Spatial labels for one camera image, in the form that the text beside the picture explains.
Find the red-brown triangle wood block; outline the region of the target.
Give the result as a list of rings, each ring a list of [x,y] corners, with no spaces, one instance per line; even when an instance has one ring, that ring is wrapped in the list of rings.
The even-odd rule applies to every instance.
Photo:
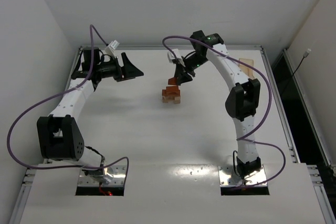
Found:
[[[178,86],[177,78],[176,77],[172,77],[172,78],[168,79],[168,85]]]

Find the red-brown arch wood block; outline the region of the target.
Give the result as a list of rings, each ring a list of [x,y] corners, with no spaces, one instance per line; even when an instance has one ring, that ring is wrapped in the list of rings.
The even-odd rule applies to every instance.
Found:
[[[178,86],[167,86],[166,95],[168,96],[180,96],[180,89]]]

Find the red-brown long wood block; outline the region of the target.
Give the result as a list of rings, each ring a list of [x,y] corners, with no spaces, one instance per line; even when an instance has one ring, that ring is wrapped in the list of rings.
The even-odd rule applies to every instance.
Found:
[[[180,100],[181,92],[180,90],[172,89],[163,89],[162,90],[162,99],[163,100]]]

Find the translucent orange plastic box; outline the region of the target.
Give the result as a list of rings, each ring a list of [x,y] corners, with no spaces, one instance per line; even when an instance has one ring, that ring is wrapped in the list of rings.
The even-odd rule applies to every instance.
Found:
[[[254,66],[254,61],[252,59],[246,59],[246,58],[239,58],[239,61],[249,65],[249,66]],[[239,68],[242,70],[243,73],[245,73],[246,75],[248,75],[248,77],[250,79],[254,79],[254,72],[253,72],[253,69],[239,63]]]

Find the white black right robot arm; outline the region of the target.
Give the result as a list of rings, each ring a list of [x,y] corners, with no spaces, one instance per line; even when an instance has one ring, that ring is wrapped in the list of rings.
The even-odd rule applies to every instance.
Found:
[[[219,34],[204,35],[199,30],[190,36],[213,49],[196,42],[191,42],[195,52],[189,57],[171,56],[171,60],[176,64],[175,74],[169,82],[181,85],[192,81],[195,76],[195,69],[210,61],[225,80],[229,95],[225,101],[225,108],[228,115],[233,119],[237,138],[248,135],[248,140],[238,141],[237,163],[235,173],[244,179],[252,172],[261,168],[261,160],[253,143],[254,116],[259,105],[260,82],[246,75],[241,68],[230,59],[229,53]]]

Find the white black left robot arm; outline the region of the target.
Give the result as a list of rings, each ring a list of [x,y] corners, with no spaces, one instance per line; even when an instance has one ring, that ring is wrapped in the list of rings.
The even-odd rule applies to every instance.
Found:
[[[103,183],[112,180],[113,170],[106,167],[102,154],[85,145],[77,122],[86,101],[102,79],[113,78],[121,82],[144,75],[131,63],[126,53],[121,54],[121,59],[122,66],[113,54],[105,55],[98,47],[82,48],[67,93],[48,116],[37,120],[43,158],[77,165],[85,175]]]

